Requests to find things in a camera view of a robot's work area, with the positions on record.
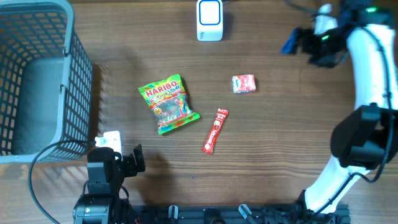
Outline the red white candy packet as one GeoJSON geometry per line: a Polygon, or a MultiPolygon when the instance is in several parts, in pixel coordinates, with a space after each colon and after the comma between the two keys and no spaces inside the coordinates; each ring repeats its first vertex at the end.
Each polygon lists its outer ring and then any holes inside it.
{"type": "Polygon", "coordinates": [[[256,91],[256,82],[254,75],[236,75],[232,77],[231,81],[233,93],[235,94],[256,91]]]}

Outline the green Haribo candy bag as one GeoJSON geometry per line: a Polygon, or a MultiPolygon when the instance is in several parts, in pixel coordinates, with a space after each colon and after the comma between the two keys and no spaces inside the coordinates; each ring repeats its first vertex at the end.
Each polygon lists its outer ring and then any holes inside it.
{"type": "Polygon", "coordinates": [[[154,114],[159,135],[200,118],[188,103],[187,92],[179,74],[149,83],[138,90],[154,114]]]}

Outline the red stick sachet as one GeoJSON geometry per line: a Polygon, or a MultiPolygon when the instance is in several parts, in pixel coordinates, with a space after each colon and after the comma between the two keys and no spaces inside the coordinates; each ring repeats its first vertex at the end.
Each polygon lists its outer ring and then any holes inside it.
{"type": "Polygon", "coordinates": [[[217,137],[223,127],[223,123],[228,116],[229,111],[226,109],[218,108],[217,114],[215,116],[215,120],[211,127],[210,133],[205,141],[205,145],[202,148],[202,151],[207,154],[212,154],[217,137]]]}

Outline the grey plastic shopping basket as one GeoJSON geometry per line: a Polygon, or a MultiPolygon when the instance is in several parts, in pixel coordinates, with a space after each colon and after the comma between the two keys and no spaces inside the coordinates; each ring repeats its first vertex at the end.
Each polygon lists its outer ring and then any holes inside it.
{"type": "Polygon", "coordinates": [[[67,1],[1,2],[1,162],[87,151],[93,65],[67,1]]]}

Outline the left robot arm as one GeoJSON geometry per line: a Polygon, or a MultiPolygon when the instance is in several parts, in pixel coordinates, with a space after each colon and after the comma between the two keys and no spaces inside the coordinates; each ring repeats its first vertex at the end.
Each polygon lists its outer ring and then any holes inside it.
{"type": "Polygon", "coordinates": [[[87,155],[88,180],[73,208],[75,223],[140,223],[123,186],[126,177],[146,169],[142,146],[123,156],[110,147],[99,147],[87,155]]]}

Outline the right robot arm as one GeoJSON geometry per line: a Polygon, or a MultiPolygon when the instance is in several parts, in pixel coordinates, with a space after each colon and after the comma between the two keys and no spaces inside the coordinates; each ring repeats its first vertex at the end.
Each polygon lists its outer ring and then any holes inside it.
{"type": "Polygon", "coordinates": [[[342,223],[348,207],[340,200],[358,181],[378,181],[397,154],[397,69],[394,63],[394,17],[371,1],[341,1],[338,14],[295,4],[313,18],[313,27],[295,29],[282,48],[298,49],[309,62],[333,68],[350,57],[354,71],[354,110],[332,131],[331,157],[317,180],[290,205],[266,208],[274,222],[342,223]]]}

